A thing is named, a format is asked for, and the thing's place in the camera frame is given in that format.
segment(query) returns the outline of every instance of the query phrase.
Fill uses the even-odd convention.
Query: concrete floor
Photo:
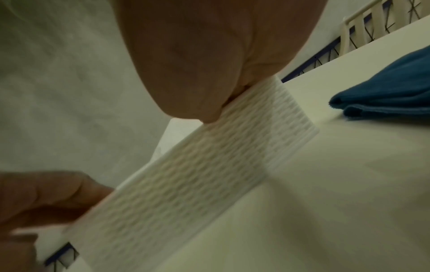
[[[117,186],[146,164],[169,118],[139,80],[107,0],[0,0],[0,169],[79,170]],[[368,0],[330,0],[285,75]],[[45,230],[39,258],[65,241]]]

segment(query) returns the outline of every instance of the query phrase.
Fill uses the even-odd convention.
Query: embossed pattern
[[[94,272],[150,271],[316,133],[280,80],[264,80],[65,234]]]

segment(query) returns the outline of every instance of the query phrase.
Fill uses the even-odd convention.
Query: teal fabric
[[[430,116],[430,46],[394,61],[371,79],[332,97],[352,120]]]

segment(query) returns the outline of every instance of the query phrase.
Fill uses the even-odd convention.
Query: folded blue cloth
[[[399,58],[368,81],[336,94],[329,105],[343,109],[344,115],[354,120],[430,116],[430,46]]]

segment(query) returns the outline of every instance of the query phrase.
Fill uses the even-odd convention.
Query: hand
[[[327,0],[113,0],[137,72],[158,106],[213,122],[222,107],[279,72]]]
[[[15,229],[66,224],[112,192],[76,172],[0,174],[1,272],[35,272],[37,234]]]

